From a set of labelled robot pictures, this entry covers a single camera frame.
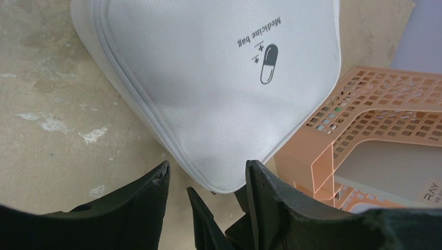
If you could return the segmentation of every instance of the white fabric pouch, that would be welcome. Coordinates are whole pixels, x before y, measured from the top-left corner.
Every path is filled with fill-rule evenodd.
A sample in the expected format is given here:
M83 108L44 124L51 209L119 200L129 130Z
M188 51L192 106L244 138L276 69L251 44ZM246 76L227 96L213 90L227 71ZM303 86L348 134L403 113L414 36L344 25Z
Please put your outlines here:
M157 140L216 193L245 185L334 88L339 0L72 0L73 25Z

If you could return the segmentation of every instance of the label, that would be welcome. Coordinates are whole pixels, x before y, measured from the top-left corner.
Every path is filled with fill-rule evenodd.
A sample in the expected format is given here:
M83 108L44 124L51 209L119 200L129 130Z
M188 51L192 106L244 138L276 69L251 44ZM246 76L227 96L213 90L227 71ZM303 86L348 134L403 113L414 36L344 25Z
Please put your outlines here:
M252 40L256 39L259 36L262 36L264 33L269 32L270 30L277 27L279 24L281 24L281 18L278 17L275 20L270 21L269 23L259 27L255 31L253 31L250 35L246 35L240 39L237 40L238 46L241 48L244 45L252 43Z
M442 207L442 181L429 178L415 201L431 207Z

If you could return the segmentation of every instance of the white paint spot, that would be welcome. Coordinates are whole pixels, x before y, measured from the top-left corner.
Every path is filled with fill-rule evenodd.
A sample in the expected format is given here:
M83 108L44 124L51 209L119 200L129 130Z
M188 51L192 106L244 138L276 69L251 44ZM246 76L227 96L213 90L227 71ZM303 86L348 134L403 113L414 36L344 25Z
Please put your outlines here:
M100 129L94 129L87 134L78 133L79 136L83 137L87 144L95 143L97 140L104 136L111 125L106 125Z
M98 198L101 198L104 196L104 190L105 190L104 185L101 185L101 186L98 186L98 187L92 189L91 191L89 191L89 195L92 198L98 199Z
M67 100L65 100L65 99L61 99L61 98L59 98L59 97L56 97L56 98L54 98L53 100L54 100L54 102L56 102L56 103L68 103Z
M51 114L45 112L16 114L25 120L37 121L38 125L46 131L61 131L63 134L72 132L73 129L68 128L63 121Z
M159 186L160 183L161 183L161 179L155 179L155 180L153 180L152 182L153 182L153 184Z
M4 77L4 78L15 78L15 77L17 77L17 76L14 75L14 74L11 74L11 73L6 73L6 74L0 74L0 77Z
M86 110L87 105L84 103L80 103L78 106L80 106L81 109Z

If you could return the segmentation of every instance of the perforated plastic panel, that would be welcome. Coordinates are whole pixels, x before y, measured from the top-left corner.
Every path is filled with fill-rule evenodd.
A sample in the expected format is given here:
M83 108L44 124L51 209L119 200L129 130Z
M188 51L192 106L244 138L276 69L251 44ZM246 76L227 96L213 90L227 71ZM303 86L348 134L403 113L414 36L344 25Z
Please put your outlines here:
M441 109L441 75L356 67L275 155L278 173L336 205L334 171L359 143L442 146Z
M368 203L372 205L376 205L379 207L385 207L385 208L401 208L403 206L396 204L394 202L391 202L389 200L383 199L381 197L377 197L372 194L367 194L364 192L361 192L360 190L353 190L348 196L343 205L342 210L344 211L352 211L352 209L357 205L361 203Z

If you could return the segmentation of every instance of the textured black surface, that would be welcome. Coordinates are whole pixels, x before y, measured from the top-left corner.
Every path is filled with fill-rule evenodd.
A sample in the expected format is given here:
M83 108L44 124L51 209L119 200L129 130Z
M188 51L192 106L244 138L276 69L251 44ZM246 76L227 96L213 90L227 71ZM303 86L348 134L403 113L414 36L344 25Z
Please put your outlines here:
M0 206L0 249L157 249L169 179L165 161L71 212L38 216Z
M233 250L200 196L191 187L187 188L187 193L193 211L193 232L197 250Z
M247 197L247 187L243 186L239 190L235 191L235 197L236 200L239 203L239 206L241 207L242 211L244 213L249 212L249 198Z
M442 249L441 209L354 215L304 195L259 161L248 161L245 175L249 212L226 231L235 249ZM210 241L210 235L195 230L196 241L202 236ZM221 241L219 235L212 240Z

